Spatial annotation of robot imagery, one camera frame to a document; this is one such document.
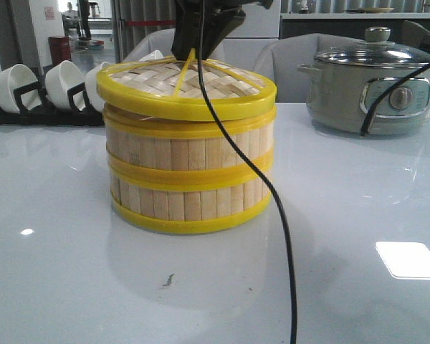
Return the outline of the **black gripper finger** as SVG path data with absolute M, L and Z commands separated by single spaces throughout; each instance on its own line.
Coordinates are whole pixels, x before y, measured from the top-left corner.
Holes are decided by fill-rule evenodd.
M 192 49 L 196 55 L 204 57 L 201 41 L 201 18 L 203 15 L 203 1 L 174 1 L 176 10 L 176 24 L 171 52 L 180 61 L 185 61 Z
M 240 6 L 215 6 L 201 10 L 196 56 L 208 59 L 224 38 L 243 24 L 246 14 Z

